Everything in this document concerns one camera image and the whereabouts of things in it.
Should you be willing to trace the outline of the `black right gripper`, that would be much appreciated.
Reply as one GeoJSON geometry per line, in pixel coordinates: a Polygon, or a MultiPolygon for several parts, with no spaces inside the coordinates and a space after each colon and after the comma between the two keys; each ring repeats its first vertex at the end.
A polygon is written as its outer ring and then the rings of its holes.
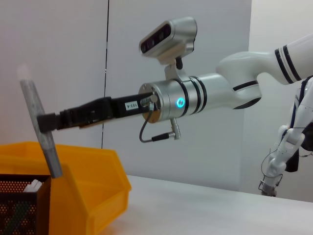
{"type": "Polygon", "coordinates": [[[78,107],[65,109],[58,114],[38,115],[37,121],[42,133],[73,127],[89,128],[117,118],[147,113],[149,106],[142,106],[141,100],[153,93],[135,94],[118,98],[103,97],[78,107]]]}

